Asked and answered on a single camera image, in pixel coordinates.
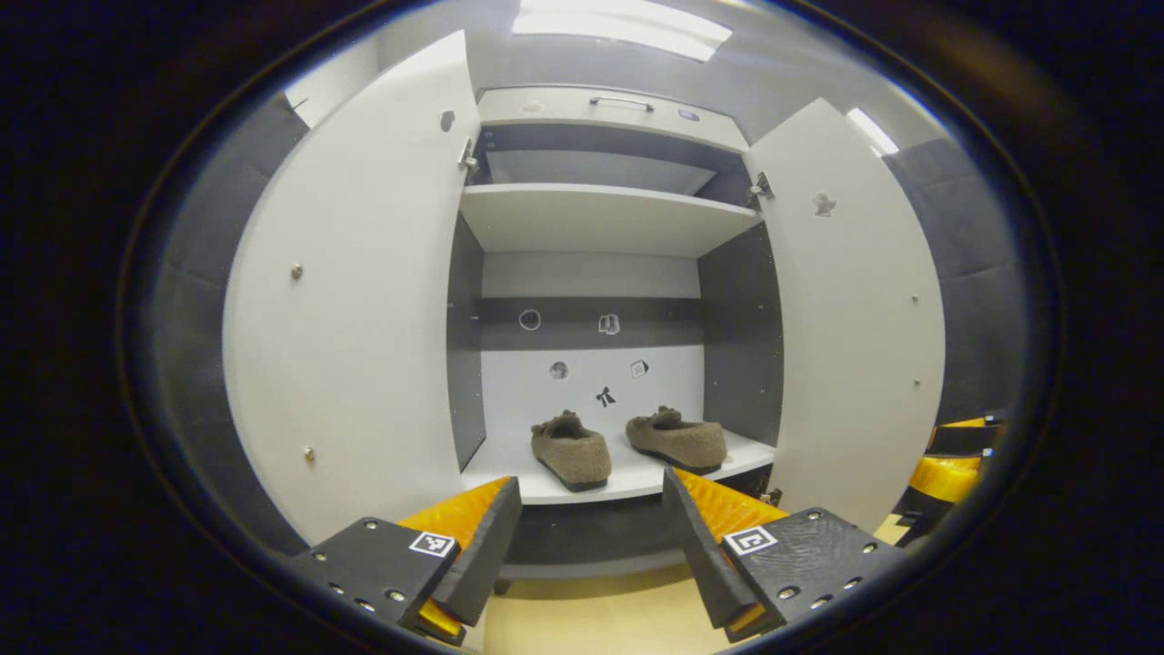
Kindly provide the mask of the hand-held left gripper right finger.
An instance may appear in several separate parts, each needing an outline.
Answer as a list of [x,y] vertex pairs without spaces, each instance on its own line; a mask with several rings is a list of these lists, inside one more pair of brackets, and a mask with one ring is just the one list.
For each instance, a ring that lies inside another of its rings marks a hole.
[[666,469],[662,501],[707,617],[731,643],[819,614],[901,558],[831,511],[789,514],[684,469]]

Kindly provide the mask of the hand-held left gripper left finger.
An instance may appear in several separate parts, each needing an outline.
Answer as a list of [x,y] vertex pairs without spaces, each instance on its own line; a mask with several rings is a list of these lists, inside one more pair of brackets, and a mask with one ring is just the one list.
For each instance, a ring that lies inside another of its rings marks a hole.
[[521,510],[519,480],[506,476],[396,522],[360,518],[288,567],[386,629],[460,646],[487,608]]

